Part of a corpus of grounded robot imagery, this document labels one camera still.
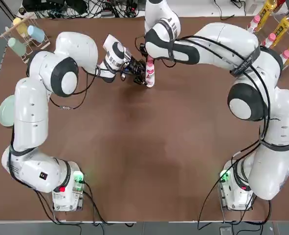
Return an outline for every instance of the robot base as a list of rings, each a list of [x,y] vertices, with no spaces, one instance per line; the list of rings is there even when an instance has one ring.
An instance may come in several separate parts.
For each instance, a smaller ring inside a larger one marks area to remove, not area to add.
[[[220,181],[222,207],[232,211],[245,211],[246,208],[250,209],[252,206],[253,191],[245,191],[237,185],[233,168],[227,171],[230,166],[231,161],[228,161],[220,173],[220,176],[225,173]]]
[[[75,162],[68,163],[70,166],[70,179],[65,191],[52,192],[55,211],[79,211],[83,208],[83,185],[78,181],[83,181],[84,175]]]

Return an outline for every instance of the pink bottle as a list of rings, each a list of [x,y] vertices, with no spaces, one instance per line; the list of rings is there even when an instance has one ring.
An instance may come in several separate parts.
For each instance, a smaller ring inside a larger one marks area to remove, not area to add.
[[[147,87],[154,86],[155,83],[155,69],[154,69],[154,59],[148,55],[145,69],[145,81],[147,82]]]
[[[275,40],[276,40],[276,35],[274,33],[271,33],[268,35],[267,38],[263,40],[262,45],[269,48]]]
[[[261,20],[261,17],[259,15],[254,16],[254,18],[251,20],[251,22],[248,24],[246,30],[250,33],[255,32],[255,28],[258,25],[258,22]]]
[[[285,50],[284,52],[282,52],[280,57],[282,59],[282,62],[285,63],[289,59],[289,50]]]

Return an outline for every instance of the light green plate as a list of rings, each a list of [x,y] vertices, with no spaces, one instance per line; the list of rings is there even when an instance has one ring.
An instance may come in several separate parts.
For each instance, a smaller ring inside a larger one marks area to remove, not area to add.
[[[10,95],[0,105],[0,123],[3,126],[14,125],[14,102],[15,96]]]

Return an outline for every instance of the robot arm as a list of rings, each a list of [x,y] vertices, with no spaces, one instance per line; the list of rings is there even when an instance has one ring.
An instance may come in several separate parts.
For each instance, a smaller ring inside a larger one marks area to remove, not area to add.
[[[274,51],[260,48],[254,34],[225,23],[210,23],[194,35],[199,36],[198,38],[189,37],[188,40],[183,38],[176,41],[176,29],[180,29],[180,23],[177,22],[176,27],[169,23],[174,19],[174,14],[169,7],[165,7],[166,0],[147,0],[146,4],[145,48],[151,57],[188,65],[211,64],[230,71],[245,66],[242,58],[220,45],[200,38],[201,36],[227,46],[245,59],[251,60],[269,94],[269,129],[265,138],[260,141],[260,146],[243,163],[239,162],[235,167],[238,175],[248,181],[235,179],[231,170],[231,178],[224,187],[226,191],[231,188],[232,193],[225,195],[225,198],[231,210],[244,210],[252,193],[263,199],[272,199],[289,176],[289,90],[277,87],[283,68],[282,59]],[[255,85],[242,73],[236,76],[230,89],[228,106],[239,119],[262,120],[264,112],[267,113],[266,91],[250,67],[246,67],[244,71],[255,82],[262,98]],[[224,170],[230,166],[229,161]]]
[[[145,63],[137,61],[114,36],[108,35],[103,48],[106,56],[102,63],[98,66],[98,70],[91,72],[103,78],[106,82],[112,82],[118,71],[126,71],[135,75],[134,82],[145,84],[143,73],[145,71]]]
[[[15,87],[14,135],[2,155],[9,172],[41,192],[52,192],[57,211],[75,211],[82,200],[83,174],[75,162],[42,153],[48,135],[48,101],[52,93],[68,97],[77,87],[78,66],[95,71],[97,49],[93,39],[72,32],[61,33],[54,53],[39,51],[28,64],[29,77]]]

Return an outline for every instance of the wooden table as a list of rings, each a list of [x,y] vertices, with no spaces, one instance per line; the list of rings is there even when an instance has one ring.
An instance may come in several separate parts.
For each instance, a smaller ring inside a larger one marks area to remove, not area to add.
[[[245,27],[250,20],[236,17],[226,22]],[[181,36],[195,34],[217,21],[183,18]],[[143,34],[144,18],[43,19],[39,24],[50,37],[51,51],[60,32],[76,31],[96,41],[100,63],[105,56],[102,44],[110,32],[135,58],[141,58],[134,38]],[[274,20],[267,24],[269,30],[262,32],[265,35],[276,25]],[[288,46],[289,37],[285,36],[277,49]],[[227,95],[234,81],[228,71],[181,64],[169,69],[160,61],[155,68],[156,85],[152,89],[130,78],[122,82],[117,76],[111,84],[97,79],[77,110],[49,104],[49,135],[40,149],[78,163],[108,221],[197,220],[225,162],[258,137],[260,123],[240,121],[228,109]],[[0,104],[14,93],[25,71],[26,65],[7,49],[0,71]],[[80,71],[78,90],[85,87],[85,79]],[[289,68],[283,71],[279,87],[289,89]],[[83,97],[52,98],[58,104],[74,106]],[[0,125],[0,220],[47,220],[35,193],[12,180],[1,166],[10,138],[11,130]],[[272,201],[271,220],[289,220],[289,179]],[[267,212],[267,202],[257,200],[245,220],[264,220]],[[85,200],[83,211],[60,213],[58,217],[92,221],[91,204]],[[239,218],[239,212],[226,214],[226,219]],[[207,201],[201,219],[222,220],[217,190]]]

